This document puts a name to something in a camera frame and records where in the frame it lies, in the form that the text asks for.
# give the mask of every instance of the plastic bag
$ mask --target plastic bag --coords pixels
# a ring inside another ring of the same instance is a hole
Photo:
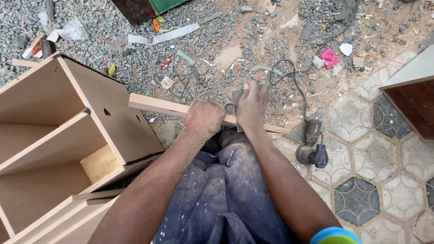
[[[58,33],[61,37],[74,41],[88,38],[86,30],[77,18],[68,21],[63,29],[58,30]]]

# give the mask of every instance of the patterned tile floor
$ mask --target patterned tile floor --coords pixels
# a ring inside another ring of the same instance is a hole
[[[416,54],[395,60],[408,63]],[[346,94],[318,109],[329,164],[295,159],[304,124],[276,145],[364,244],[434,243],[434,143],[423,143],[378,87],[403,65],[388,63]]]

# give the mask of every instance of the pink cloth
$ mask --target pink cloth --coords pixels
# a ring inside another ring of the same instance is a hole
[[[325,60],[325,66],[330,69],[341,61],[336,57],[331,48],[327,49],[321,54],[321,58]]]

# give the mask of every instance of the dark blue pants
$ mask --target dark blue pants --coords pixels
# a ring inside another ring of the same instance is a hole
[[[179,182],[154,244],[299,243],[274,207],[244,133],[208,141]]]

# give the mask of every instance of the black tile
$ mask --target black tile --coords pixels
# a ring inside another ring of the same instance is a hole
[[[434,177],[427,182],[426,186],[427,186],[428,206],[432,210],[434,210]]]
[[[374,127],[390,137],[402,138],[412,131],[398,111],[382,96],[372,108]]]
[[[335,213],[359,227],[380,213],[375,185],[351,178],[335,188]]]
[[[317,119],[317,120],[322,121],[321,132],[324,132],[324,130],[325,130],[324,111],[323,111],[322,107],[320,107],[315,113],[311,114],[308,117],[308,119]],[[295,143],[304,144],[305,143],[304,142],[304,128],[305,127],[306,127],[306,122],[301,121],[298,125],[294,126],[294,128],[292,128],[289,131],[289,134],[284,135],[284,136]]]

